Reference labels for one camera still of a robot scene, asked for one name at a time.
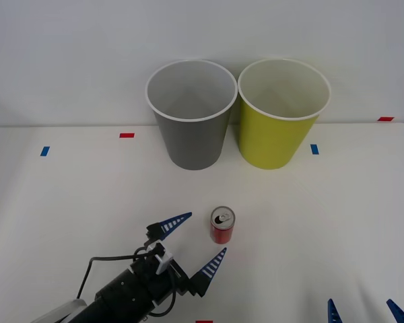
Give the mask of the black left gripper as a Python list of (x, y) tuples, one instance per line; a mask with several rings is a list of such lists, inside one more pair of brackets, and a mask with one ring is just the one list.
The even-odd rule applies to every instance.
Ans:
[[(147, 226), (148, 240), (165, 240), (191, 216), (191, 212), (183, 213)], [(189, 276), (161, 241), (147, 244), (143, 250), (149, 253), (149, 256), (136, 253), (139, 258), (130, 264), (130, 271), (148, 290), (156, 305), (160, 305), (174, 292), (184, 295), (189, 290), (193, 296), (203, 297), (227, 252), (227, 248), (223, 248), (189, 280)]]

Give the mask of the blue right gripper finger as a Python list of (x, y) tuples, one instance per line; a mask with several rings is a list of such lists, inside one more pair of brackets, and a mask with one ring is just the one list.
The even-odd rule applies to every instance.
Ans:
[(332, 299), (327, 302), (328, 323), (342, 323), (342, 319)]
[(389, 310), (394, 316), (396, 322), (404, 323), (404, 311), (392, 299), (388, 299), (386, 304), (388, 305)]

